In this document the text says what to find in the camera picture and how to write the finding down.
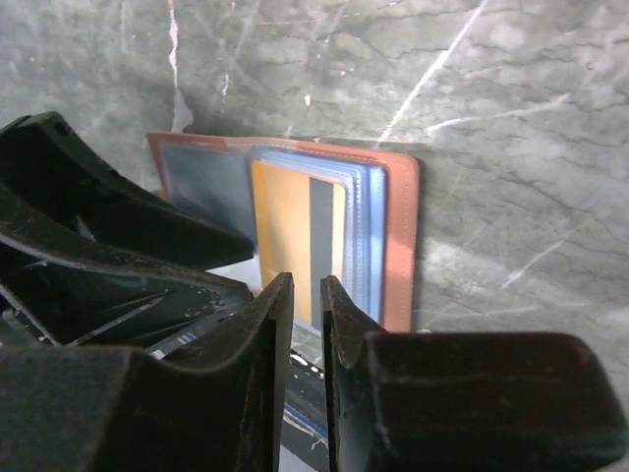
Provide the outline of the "orange card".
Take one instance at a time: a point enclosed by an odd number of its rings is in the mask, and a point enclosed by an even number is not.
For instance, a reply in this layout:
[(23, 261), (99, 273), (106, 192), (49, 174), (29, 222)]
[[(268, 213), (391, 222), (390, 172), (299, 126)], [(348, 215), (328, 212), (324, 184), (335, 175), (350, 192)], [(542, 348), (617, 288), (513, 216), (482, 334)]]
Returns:
[(262, 284), (290, 272), (295, 320), (321, 330), (320, 281), (341, 277), (346, 189), (338, 178), (261, 161), (252, 164)]

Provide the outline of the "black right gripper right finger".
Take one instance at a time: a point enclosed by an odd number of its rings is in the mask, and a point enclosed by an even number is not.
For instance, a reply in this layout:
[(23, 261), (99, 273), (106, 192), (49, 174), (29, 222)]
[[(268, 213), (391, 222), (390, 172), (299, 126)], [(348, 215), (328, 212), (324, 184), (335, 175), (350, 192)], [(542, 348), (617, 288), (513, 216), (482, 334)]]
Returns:
[(628, 422), (594, 352), (560, 332), (390, 332), (320, 283), (333, 471), (596, 471)]

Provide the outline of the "brown leather card holder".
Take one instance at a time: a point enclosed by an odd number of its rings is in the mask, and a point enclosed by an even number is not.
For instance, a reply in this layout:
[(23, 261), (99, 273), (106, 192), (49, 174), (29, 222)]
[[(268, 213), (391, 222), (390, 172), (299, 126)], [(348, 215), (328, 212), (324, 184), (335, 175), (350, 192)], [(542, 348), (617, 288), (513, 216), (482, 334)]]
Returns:
[(347, 147), (271, 137), (219, 137), (172, 132), (148, 132), (146, 140), (162, 183), (166, 182), (164, 159), (159, 145), (199, 145), (220, 150), (247, 150), (271, 146), (305, 151), (315, 155), (381, 165), (387, 177), (385, 211), (385, 254), (383, 321), (389, 331), (411, 329), (415, 255), (420, 194), (420, 165), (411, 155), (392, 151)]

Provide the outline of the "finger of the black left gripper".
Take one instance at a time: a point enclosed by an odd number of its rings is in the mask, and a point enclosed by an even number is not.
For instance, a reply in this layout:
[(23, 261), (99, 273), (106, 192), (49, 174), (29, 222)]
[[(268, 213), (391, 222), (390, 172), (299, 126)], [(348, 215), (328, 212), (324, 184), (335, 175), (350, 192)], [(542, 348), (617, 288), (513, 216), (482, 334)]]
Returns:
[(12, 327), (48, 345), (150, 343), (253, 298), (238, 281), (80, 237), (1, 236), (1, 295)]
[(175, 265), (207, 270), (254, 252), (238, 231), (189, 215), (122, 176), (57, 112), (2, 128), (1, 182), (70, 230)]

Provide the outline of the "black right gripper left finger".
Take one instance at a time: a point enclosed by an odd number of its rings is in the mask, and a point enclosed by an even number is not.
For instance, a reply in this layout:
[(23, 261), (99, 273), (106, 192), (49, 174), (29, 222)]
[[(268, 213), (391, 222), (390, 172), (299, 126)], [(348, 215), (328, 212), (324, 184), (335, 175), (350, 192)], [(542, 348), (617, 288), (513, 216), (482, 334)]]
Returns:
[(130, 346), (1, 352), (5, 471), (275, 471), (294, 281), (158, 360)]

